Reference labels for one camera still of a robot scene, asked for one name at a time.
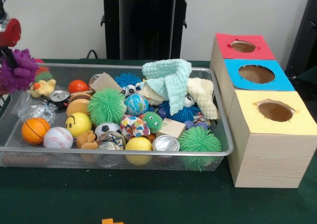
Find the patterned ball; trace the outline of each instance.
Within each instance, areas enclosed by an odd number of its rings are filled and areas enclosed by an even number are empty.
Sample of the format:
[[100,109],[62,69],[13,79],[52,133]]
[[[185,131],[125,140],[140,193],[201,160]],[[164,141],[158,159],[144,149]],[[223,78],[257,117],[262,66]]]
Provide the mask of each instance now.
[[149,110],[149,102],[139,94],[132,94],[126,98],[124,104],[127,106],[127,114],[139,116]]

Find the red paper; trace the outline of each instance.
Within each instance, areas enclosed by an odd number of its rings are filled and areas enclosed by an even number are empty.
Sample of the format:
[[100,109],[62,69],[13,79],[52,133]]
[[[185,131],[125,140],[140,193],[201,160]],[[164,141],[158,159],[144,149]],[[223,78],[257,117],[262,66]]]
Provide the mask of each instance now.
[[[223,59],[271,59],[276,60],[272,51],[261,35],[228,35],[216,33],[217,43]],[[231,43],[234,41],[248,42],[256,46],[250,53],[235,50]]]

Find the white wall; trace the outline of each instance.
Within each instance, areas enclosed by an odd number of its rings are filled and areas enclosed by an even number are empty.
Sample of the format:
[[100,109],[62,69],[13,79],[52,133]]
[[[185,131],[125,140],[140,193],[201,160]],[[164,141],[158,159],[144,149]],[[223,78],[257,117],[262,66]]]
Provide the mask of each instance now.
[[[182,58],[209,60],[215,32],[262,34],[285,67],[307,0],[187,2]],[[83,58],[89,49],[106,56],[103,0],[8,0],[5,9],[22,24],[17,47],[34,57]]]

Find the orange basketball stress ball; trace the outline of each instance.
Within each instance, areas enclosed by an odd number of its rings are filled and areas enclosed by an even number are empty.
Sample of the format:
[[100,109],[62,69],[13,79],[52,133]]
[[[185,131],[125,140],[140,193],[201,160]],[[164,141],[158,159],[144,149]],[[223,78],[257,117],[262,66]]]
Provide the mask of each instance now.
[[27,120],[22,125],[22,137],[31,145],[39,145],[43,142],[46,132],[50,129],[49,123],[40,117]]

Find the white baseball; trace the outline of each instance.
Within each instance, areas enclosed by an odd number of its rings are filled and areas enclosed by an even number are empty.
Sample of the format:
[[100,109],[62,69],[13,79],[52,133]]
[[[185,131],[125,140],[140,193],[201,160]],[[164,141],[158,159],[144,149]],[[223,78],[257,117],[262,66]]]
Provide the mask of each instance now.
[[70,149],[73,145],[73,136],[63,127],[53,127],[45,134],[43,145],[46,148]]

